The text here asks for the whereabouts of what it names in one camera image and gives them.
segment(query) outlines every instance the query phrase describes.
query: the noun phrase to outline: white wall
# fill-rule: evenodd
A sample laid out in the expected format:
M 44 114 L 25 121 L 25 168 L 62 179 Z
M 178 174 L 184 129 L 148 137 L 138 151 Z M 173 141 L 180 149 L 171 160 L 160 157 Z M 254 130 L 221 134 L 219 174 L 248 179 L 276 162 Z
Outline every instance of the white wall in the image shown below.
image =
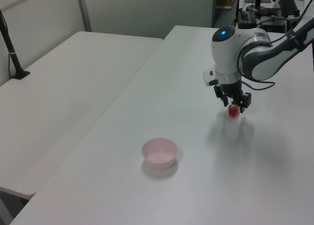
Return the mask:
M 27 0 L 3 15 L 23 69 L 77 31 L 84 31 L 78 0 Z M 7 63 L 8 50 L 1 36 L 0 85 L 9 80 Z
M 165 38 L 175 25 L 211 27 L 215 0 L 86 0 L 94 32 Z

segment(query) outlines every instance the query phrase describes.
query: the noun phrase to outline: red ball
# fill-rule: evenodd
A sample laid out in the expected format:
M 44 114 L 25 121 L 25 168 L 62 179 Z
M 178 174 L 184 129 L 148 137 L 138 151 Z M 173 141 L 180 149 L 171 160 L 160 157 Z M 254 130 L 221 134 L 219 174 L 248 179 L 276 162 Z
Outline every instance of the red ball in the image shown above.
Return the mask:
M 228 114 L 232 118 L 237 117 L 237 115 L 239 114 L 239 106 L 237 106 L 237 105 L 229 105 L 229 107 L 228 107 Z

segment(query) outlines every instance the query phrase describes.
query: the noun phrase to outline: white table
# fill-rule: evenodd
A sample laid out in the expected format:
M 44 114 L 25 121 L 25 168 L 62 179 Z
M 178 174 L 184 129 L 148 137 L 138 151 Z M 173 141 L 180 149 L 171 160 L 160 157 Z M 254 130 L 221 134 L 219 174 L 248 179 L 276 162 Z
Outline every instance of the white table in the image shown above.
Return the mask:
M 312 50 L 229 120 L 203 81 L 215 30 L 176 26 L 12 225 L 313 224 Z M 165 171 L 142 164 L 156 137 L 179 147 Z
M 0 191 L 30 199 L 161 39 L 78 32 L 0 87 Z

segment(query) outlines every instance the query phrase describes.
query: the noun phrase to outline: pink bowl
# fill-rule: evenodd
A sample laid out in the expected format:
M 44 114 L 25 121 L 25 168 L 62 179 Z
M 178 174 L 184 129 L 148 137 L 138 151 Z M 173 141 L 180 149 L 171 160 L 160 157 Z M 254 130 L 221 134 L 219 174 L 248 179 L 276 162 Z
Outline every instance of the pink bowl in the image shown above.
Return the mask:
M 150 168 L 164 170 L 174 164 L 177 146 L 167 138 L 151 139 L 143 145 L 142 155 Z

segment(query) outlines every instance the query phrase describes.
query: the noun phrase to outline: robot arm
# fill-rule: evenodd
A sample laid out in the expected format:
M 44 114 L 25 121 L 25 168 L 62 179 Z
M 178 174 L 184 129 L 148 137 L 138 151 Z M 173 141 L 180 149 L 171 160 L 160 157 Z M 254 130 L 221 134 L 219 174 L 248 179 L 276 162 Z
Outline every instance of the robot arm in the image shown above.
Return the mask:
M 313 41 L 314 3 L 294 30 L 274 42 L 263 29 L 221 28 L 212 37 L 215 65 L 203 72 L 205 84 L 214 86 L 225 106 L 228 97 L 232 98 L 242 113 L 251 103 L 251 94 L 243 93 L 241 77 L 255 82 L 267 80 Z

